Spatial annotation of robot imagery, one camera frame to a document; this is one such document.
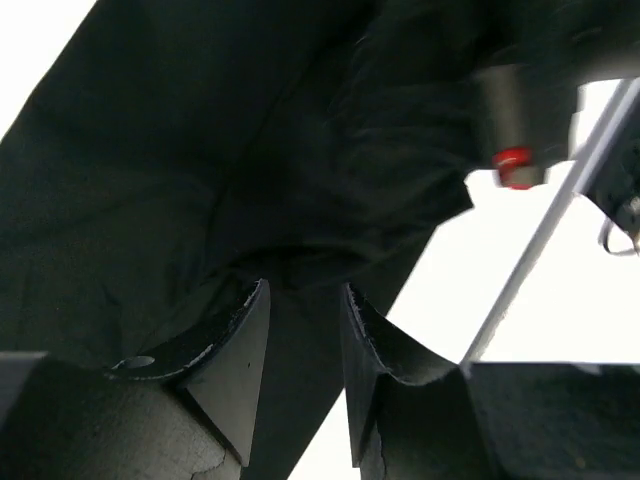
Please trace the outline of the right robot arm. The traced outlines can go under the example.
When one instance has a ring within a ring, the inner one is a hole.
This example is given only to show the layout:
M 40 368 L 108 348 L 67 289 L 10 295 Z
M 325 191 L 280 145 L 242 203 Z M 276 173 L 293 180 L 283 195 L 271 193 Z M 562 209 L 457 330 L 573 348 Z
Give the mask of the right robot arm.
M 618 83 L 577 157 L 574 196 L 604 214 L 598 243 L 613 256 L 639 253 L 639 80 Z

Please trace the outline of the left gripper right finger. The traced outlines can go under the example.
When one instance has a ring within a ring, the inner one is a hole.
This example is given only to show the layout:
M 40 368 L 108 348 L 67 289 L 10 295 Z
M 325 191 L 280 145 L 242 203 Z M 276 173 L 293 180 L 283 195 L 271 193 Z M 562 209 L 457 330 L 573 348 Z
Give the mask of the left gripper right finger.
M 357 468 L 460 468 L 463 379 L 351 286 L 341 342 L 352 461 Z

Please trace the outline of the black t shirt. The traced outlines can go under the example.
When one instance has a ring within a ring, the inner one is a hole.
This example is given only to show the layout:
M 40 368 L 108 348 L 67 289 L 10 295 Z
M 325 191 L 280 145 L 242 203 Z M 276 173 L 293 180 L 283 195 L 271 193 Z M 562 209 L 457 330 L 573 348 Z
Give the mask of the black t shirt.
M 284 479 L 343 386 L 341 287 L 387 310 L 491 167 L 476 74 L 515 64 L 555 163 L 581 43 L 635 1 L 99 1 L 1 142 L 1 347 L 112 367 L 257 280 L 248 479 Z

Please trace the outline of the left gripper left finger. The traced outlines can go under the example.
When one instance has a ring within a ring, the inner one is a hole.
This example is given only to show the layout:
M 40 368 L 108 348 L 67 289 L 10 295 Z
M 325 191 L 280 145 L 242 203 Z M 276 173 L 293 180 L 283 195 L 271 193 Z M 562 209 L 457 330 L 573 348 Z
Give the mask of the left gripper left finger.
M 142 354 L 120 361 L 113 379 L 156 381 L 249 464 L 270 322 L 269 283 L 260 280 L 234 304 Z

